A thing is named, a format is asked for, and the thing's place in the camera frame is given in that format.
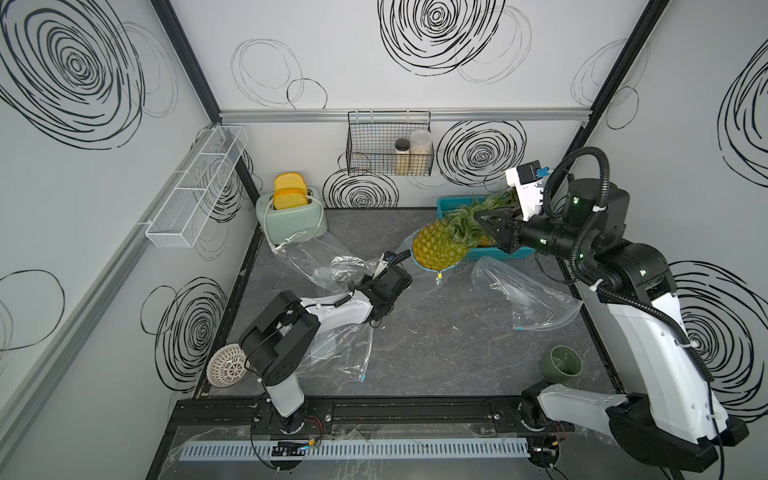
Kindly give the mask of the blue-zip clear bag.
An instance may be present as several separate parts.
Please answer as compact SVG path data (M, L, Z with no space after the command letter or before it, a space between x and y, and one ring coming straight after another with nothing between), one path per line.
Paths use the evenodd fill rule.
M397 264L411 276L411 284L398 296L391 311L392 315L405 312L425 303L443 290L448 284L457 265L437 271L421 266L412 256Z

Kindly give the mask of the clear zip-top bag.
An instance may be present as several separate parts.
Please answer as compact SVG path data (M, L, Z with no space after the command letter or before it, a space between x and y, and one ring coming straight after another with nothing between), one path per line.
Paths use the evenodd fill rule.
M551 331L562 328L580 313L583 302L550 288L514 267L490 257L473 267L471 281L478 293L503 297L511 326L517 331Z
M373 333L368 324L319 332L310 343L296 374L300 378L363 382L372 354Z
M381 255L366 258L353 254L331 233L319 236L291 236L271 248L276 258L298 271L318 289L342 293L364 275L372 275Z

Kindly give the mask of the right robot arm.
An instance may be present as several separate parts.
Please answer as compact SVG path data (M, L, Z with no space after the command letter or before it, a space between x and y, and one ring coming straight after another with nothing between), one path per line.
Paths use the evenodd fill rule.
M717 400L714 378L687 334L665 257L624 237L630 196L610 179L596 147L567 154L554 169L528 162L505 173L513 206L476 214L505 252L522 247L563 260L606 307L640 386L605 395L544 381L529 390L538 419L603 434L649 466L701 473L749 433Z

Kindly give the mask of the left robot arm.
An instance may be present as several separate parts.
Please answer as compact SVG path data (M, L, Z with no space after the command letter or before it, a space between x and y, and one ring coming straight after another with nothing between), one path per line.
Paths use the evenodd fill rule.
M384 253L372 274L340 294L300 298L283 291L240 336L244 366L262 384L284 433L299 431L307 418L296 370L315 338L352 325L378 326L412 283L411 274L401 266L410 256L409 250Z

